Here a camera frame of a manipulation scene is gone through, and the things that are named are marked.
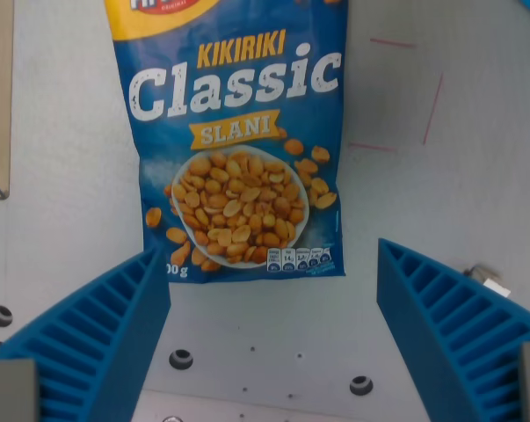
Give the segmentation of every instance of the bowl of peanuts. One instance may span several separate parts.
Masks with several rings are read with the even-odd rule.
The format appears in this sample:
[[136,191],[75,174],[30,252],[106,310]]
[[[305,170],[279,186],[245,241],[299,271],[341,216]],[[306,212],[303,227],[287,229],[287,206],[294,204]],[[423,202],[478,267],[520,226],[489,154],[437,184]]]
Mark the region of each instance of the bowl of peanuts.
[[266,264],[270,248],[292,247],[309,218],[297,173],[247,145],[191,157],[173,179],[171,204],[199,253],[238,269]]

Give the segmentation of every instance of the red marking line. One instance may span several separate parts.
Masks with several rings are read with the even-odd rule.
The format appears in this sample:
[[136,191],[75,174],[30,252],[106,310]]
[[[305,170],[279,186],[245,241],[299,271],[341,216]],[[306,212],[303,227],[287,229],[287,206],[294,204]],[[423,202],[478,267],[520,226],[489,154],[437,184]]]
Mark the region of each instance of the red marking line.
[[426,125],[425,138],[423,138],[423,145],[426,144],[426,140],[429,138],[429,131],[431,130],[432,117],[434,116],[434,111],[437,108],[437,103],[439,101],[440,90],[442,88],[442,83],[444,82],[444,73],[440,74],[439,88],[437,88],[437,93],[434,96],[434,101],[432,102],[431,117],[429,117],[429,123]]
[[409,42],[399,42],[392,40],[381,40],[379,38],[371,38],[370,42],[375,42],[377,44],[384,44],[386,46],[401,47],[401,48],[415,48],[416,44],[410,44]]
[[349,146],[355,147],[355,148],[362,148],[362,149],[374,149],[376,151],[384,151],[384,152],[396,152],[397,151],[397,148],[394,148],[394,147],[380,147],[378,145],[368,145],[366,143],[351,142],[349,143]]

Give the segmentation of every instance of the white surface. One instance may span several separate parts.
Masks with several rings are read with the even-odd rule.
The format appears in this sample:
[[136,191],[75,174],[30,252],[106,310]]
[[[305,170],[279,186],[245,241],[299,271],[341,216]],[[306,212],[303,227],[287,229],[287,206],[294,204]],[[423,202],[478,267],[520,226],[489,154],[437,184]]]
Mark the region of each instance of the white surface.
[[149,390],[142,392],[132,422],[163,422],[169,416],[181,418],[183,422],[352,422],[350,419],[332,416],[175,396]]
[[[426,420],[375,303],[379,236],[458,269],[497,268],[530,309],[530,13],[515,0],[351,3],[339,173],[348,276],[172,286],[146,387]],[[16,4],[11,197],[0,203],[0,303],[15,322],[0,339],[142,247],[137,157],[103,7]],[[166,363],[179,347],[194,356],[184,373]],[[350,394],[356,375],[372,377],[369,396]]]

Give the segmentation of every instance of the snack bag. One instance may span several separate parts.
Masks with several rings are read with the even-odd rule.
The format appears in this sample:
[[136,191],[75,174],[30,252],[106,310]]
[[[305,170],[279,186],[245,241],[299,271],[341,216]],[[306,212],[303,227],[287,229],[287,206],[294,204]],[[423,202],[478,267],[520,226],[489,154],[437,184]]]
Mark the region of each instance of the snack bag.
[[344,275],[346,0],[105,0],[170,280]]

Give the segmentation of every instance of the white bowl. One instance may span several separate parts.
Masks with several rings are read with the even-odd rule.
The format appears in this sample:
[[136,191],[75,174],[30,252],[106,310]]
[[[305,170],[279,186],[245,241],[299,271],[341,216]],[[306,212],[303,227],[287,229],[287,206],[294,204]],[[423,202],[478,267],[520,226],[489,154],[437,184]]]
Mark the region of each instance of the white bowl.
[[[271,154],[264,152],[262,149],[257,149],[254,147],[250,147],[248,145],[241,145],[236,147],[228,147],[219,149],[220,152],[223,152],[226,156],[229,156],[230,154],[237,152],[237,151],[246,151],[249,154],[253,156],[261,156],[263,158],[263,161],[279,161],[279,159],[276,156],[272,156]],[[204,151],[199,152],[198,154],[192,156],[187,162],[185,162],[182,167],[178,170],[177,174],[175,175],[175,178],[173,179],[173,185],[180,183],[180,178],[186,173],[188,168],[190,167],[190,163],[194,158],[198,158],[200,156],[207,156],[210,157],[212,153],[215,152],[215,149],[206,149]],[[299,198],[303,200],[304,202],[304,209],[303,209],[303,221],[300,222],[295,226],[296,229],[296,236],[294,240],[292,240],[290,243],[288,243],[288,248],[292,247],[300,237],[302,231],[306,227],[306,224],[308,223],[309,218],[309,201],[308,201],[308,195],[306,194],[306,189],[301,183],[300,178],[298,177],[298,174],[294,171],[292,167],[287,165],[287,168],[290,169],[292,172],[292,180],[300,187],[300,196]],[[228,266],[230,268],[239,268],[239,269],[249,269],[249,268],[257,268],[258,266],[263,266],[266,264],[264,262],[263,264],[255,264],[254,262],[238,262],[237,264],[230,264],[227,259],[225,259],[222,256],[218,255],[209,255],[206,250],[206,246],[200,246],[196,243],[196,240],[194,240],[194,231],[185,224],[185,220],[183,218],[183,212],[178,207],[178,201],[175,199],[175,197],[172,197],[173,204],[175,205],[175,209],[178,212],[178,216],[180,217],[180,221],[183,223],[183,226],[185,226],[186,233],[188,233],[188,236],[191,238],[192,243],[197,246],[207,257],[212,259],[213,261],[217,262],[218,264],[221,264],[222,266]]]

